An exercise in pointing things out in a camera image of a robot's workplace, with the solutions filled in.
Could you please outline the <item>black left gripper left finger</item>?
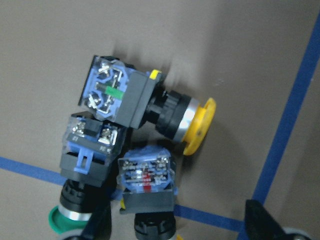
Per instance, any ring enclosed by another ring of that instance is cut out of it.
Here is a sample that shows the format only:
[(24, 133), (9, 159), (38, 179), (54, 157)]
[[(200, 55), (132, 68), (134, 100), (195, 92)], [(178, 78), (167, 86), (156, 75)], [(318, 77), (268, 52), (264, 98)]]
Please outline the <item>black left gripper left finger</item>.
[(80, 240), (109, 240), (112, 233), (111, 202), (106, 200), (97, 206), (80, 234)]

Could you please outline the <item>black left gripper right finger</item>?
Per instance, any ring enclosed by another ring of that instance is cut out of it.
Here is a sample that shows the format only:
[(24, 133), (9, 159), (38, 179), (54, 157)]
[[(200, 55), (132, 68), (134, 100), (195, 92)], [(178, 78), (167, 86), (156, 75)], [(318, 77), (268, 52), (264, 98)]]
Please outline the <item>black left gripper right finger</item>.
[(287, 239), (283, 228), (258, 200), (246, 200), (244, 226), (249, 240)]

